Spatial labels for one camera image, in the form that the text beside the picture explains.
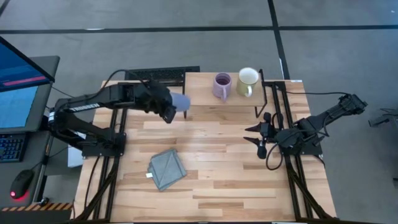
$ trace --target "computer mouse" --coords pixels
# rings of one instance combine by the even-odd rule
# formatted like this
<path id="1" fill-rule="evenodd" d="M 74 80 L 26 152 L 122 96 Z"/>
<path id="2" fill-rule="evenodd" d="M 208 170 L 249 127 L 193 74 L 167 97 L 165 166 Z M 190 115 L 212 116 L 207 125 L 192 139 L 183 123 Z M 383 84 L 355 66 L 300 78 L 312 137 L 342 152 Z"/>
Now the computer mouse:
<path id="1" fill-rule="evenodd" d="M 10 195 L 13 199 L 19 199 L 24 196 L 30 183 L 32 182 L 34 173 L 32 170 L 22 170 L 11 184 Z"/>

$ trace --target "wooden tabletop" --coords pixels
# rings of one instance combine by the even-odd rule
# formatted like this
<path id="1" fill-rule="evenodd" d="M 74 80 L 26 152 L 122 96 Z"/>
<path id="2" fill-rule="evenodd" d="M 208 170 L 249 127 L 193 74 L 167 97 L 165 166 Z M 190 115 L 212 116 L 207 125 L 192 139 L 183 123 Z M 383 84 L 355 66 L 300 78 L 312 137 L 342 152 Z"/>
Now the wooden tabletop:
<path id="1" fill-rule="evenodd" d="M 303 83 L 286 81 L 286 86 L 288 91 L 304 91 Z M 175 87 L 172 91 L 181 92 L 181 88 Z M 269 104 L 265 111 L 275 113 L 271 93 L 267 92 Z M 289 94 L 289 103 L 294 120 L 310 115 L 305 95 Z M 108 127 L 111 114 L 111 110 L 97 109 L 94 124 Z M 258 121 L 253 107 L 248 106 L 192 106 L 186 120 L 182 113 L 177 113 L 171 124 L 164 123 L 155 114 L 129 110 L 127 146 L 119 165 L 111 221 L 294 220 L 284 163 L 278 170 L 267 170 L 265 161 L 256 155 L 256 146 L 243 139 L 243 136 L 259 137 L 259 134 L 244 130 Z M 164 192 L 159 192 L 145 173 L 150 158 L 171 147 L 177 149 L 188 175 Z M 76 214 L 83 210 L 88 178 L 95 159 L 89 158 L 83 163 L 75 197 Z M 279 152 L 275 150 L 270 165 L 276 166 L 279 159 Z M 302 160 L 309 191 L 325 211 L 334 216 L 335 209 L 322 163 L 313 156 L 302 156 Z M 102 161 L 101 158 L 95 169 L 89 201 L 98 188 Z M 305 216 L 302 195 L 299 190 L 297 192 L 301 214 Z M 106 192 L 100 217 L 104 217 L 107 197 Z"/>
<path id="2" fill-rule="evenodd" d="M 213 95 L 213 80 L 218 73 L 187 72 L 185 74 L 185 94 L 191 98 L 193 106 L 262 106 L 264 95 L 261 79 L 253 88 L 251 97 L 241 96 L 236 92 L 239 73 L 228 73 L 232 78 L 231 93 L 225 103 Z"/>

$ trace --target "purple mug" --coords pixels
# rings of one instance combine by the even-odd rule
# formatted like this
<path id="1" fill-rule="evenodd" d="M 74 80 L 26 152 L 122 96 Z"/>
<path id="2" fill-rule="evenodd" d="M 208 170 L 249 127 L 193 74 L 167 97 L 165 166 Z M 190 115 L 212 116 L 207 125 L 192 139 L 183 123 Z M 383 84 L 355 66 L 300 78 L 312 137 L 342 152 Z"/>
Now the purple mug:
<path id="1" fill-rule="evenodd" d="M 231 93 L 232 78 L 227 73 L 219 73 L 213 81 L 213 94 L 226 101 L 229 93 Z"/>

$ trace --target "yellow and black tape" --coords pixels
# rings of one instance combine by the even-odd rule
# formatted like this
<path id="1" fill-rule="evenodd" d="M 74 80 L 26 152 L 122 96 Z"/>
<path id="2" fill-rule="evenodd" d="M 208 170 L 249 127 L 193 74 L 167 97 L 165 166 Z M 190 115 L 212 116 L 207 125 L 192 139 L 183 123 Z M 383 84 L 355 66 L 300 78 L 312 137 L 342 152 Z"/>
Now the yellow and black tape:
<path id="1" fill-rule="evenodd" d="M 43 207 L 37 203 L 22 207 L 5 207 L 2 212 L 21 212 L 21 211 L 51 211 L 51 210 L 69 210 L 72 208 L 72 203 L 48 203 Z"/>

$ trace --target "mug handle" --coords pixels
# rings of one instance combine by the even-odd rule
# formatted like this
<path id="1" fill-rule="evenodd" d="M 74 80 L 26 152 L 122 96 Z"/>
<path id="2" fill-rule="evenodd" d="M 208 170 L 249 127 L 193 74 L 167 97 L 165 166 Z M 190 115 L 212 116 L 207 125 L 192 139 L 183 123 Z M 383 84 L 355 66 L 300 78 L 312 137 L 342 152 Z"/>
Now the mug handle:
<path id="1" fill-rule="evenodd" d="M 244 95 L 245 95 L 246 97 L 250 97 L 251 94 L 252 94 L 251 86 L 248 86 L 248 93 L 245 93 Z"/>
<path id="2" fill-rule="evenodd" d="M 223 102 L 226 101 L 226 88 L 223 88 L 223 96 L 221 97 L 221 99 L 223 100 Z"/>

